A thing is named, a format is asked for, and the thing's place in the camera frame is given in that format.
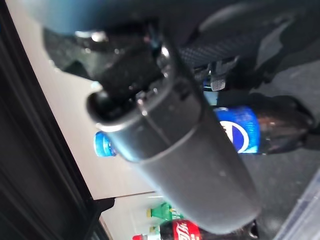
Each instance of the pepsi bottle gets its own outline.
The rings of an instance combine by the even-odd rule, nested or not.
[[[239,154],[276,154],[304,144],[313,119],[293,98],[259,98],[214,112]]]

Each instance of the blue bottle cap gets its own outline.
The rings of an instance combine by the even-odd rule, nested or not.
[[[93,140],[93,147],[95,154],[98,157],[114,157],[117,155],[115,149],[112,147],[111,142],[103,131],[98,131]]]

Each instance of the pepsi label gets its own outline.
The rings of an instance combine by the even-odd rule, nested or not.
[[[258,152],[260,127],[256,115],[249,107],[219,107],[214,112],[239,154]]]

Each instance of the green bottle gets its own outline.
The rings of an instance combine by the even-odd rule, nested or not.
[[[173,219],[183,219],[184,216],[174,209],[169,203],[164,202],[161,205],[155,208],[149,208],[146,211],[147,217],[155,217],[159,219],[163,219],[166,221],[171,221]]]

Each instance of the soda bottle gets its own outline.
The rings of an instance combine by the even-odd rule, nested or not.
[[[151,233],[151,234],[160,234],[160,226],[159,225],[151,226],[149,228],[149,233]]]
[[[255,224],[224,235],[216,235],[199,228],[186,219],[166,221],[160,225],[160,232],[148,235],[136,235],[132,240],[256,240],[258,234]]]
[[[116,150],[112,147],[109,138],[103,131],[98,131],[94,135],[93,147],[98,157],[114,157],[117,155]]]
[[[314,121],[291,97],[261,97],[213,111],[239,154],[276,154],[303,146]]]
[[[164,202],[155,208],[149,208],[146,211],[146,215],[149,218],[155,217],[155,218],[163,219],[165,221],[184,218],[184,216],[180,212],[178,212],[175,208],[173,208],[167,202]]]

